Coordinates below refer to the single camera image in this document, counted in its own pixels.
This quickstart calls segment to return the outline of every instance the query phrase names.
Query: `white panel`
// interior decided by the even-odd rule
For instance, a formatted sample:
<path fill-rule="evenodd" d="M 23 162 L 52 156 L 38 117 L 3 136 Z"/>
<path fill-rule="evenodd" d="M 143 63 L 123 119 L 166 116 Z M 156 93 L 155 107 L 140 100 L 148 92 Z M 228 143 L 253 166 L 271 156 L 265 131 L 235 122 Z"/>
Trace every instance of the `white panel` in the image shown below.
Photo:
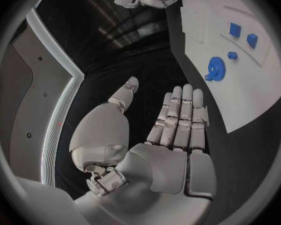
<path fill-rule="evenodd" d="M 212 57 L 226 65 L 222 81 L 207 81 L 228 133 L 253 121 L 281 97 L 281 65 L 262 24 L 241 0 L 182 0 L 185 54 L 202 78 Z M 240 38 L 229 34 L 230 22 L 241 26 Z M 258 35 L 256 48 L 247 35 Z M 230 60 L 228 52 L 236 52 Z"/>

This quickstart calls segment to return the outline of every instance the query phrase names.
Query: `blue object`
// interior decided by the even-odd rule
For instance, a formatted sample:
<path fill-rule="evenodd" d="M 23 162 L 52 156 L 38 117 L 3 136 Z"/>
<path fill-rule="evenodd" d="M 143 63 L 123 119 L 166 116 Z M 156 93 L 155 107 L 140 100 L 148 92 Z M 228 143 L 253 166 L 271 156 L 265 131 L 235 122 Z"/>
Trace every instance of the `blue object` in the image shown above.
<path fill-rule="evenodd" d="M 258 40 L 258 36 L 254 33 L 251 33 L 247 36 L 247 42 L 248 44 L 250 44 L 252 48 L 256 47 L 257 40 Z"/>
<path fill-rule="evenodd" d="M 212 57 L 208 64 L 208 72 L 209 74 L 205 76 L 206 81 L 223 80 L 226 74 L 226 66 L 224 61 L 218 56 Z"/>
<path fill-rule="evenodd" d="M 233 37 L 239 38 L 241 36 L 242 27 L 233 22 L 230 22 L 230 32 Z"/>
<path fill-rule="evenodd" d="M 238 59 L 238 54 L 234 51 L 230 51 L 228 52 L 228 58 L 232 60 Z"/>

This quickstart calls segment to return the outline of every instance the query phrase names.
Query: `blue gear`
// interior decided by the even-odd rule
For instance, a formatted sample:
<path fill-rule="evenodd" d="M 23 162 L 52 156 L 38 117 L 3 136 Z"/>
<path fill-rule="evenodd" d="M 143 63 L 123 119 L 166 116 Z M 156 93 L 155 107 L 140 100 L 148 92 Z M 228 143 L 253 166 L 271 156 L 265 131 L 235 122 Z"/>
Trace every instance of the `blue gear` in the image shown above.
<path fill-rule="evenodd" d="M 208 64 L 209 74 L 205 76 L 206 81 L 221 81 L 226 74 L 226 66 L 224 61 L 218 57 L 214 56 L 210 59 Z"/>

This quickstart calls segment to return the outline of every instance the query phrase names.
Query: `dark floor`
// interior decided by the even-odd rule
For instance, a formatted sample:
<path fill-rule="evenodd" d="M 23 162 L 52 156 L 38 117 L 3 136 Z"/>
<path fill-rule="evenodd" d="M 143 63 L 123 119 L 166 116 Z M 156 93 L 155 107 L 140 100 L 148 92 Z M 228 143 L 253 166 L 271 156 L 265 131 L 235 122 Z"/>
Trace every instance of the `dark floor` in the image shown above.
<path fill-rule="evenodd" d="M 205 224 L 228 217 L 252 195 L 272 164 L 281 139 L 281 99 L 261 117 L 227 134 L 210 91 L 184 55 L 179 4 L 167 10 L 167 24 L 164 11 L 152 8 L 114 8 L 108 0 L 68 1 L 44 0 L 38 8 L 53 35 L 85 72 L 59 141 L 57 187 L 74 199 L 88 191 L 87 177 L 76 169 L 68 152 L 70 139 L 80 120 L 130 76 L 140 82 L 126 113 L 130 146 L 146 139 L 164 93 L 188 80 L 204 92 L 210 119 L 206 132 L 217 176 L 217 196 Z"/>

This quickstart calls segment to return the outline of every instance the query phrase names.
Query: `black floor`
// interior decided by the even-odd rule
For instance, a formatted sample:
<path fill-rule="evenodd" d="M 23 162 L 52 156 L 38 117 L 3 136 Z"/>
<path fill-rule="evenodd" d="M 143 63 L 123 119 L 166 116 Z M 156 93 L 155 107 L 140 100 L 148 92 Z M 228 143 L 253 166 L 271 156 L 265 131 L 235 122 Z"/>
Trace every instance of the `black floor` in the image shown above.
<path fill-rule="evenodd" d="M 179 4 L 167 10 L 167 23 L 161 10 L 112 9 L 112 3 L 106 0 L 68 1 L 44 0 L 38 9 L 45 24 L 85 72 L 59 141 L 57 187 L 74 199 L 89 190 L 85 182 L 88 177 L 72 162 L 70 139 L 80 120 L 106 102 L 130 76 L 140 82 L 126 113 L 130 146 L 146 139 L 164 94 L 188 81 L 203 90 L 208 106 L 210 127 L 206 132 L 217 176 L 217 196 L 205 224 L 214 225 L 228 217 L 257 189 L 272 164 L 281 139 L 281 99 L 261 117 L 227 134 L 210 91 L 184 55 Z"/>

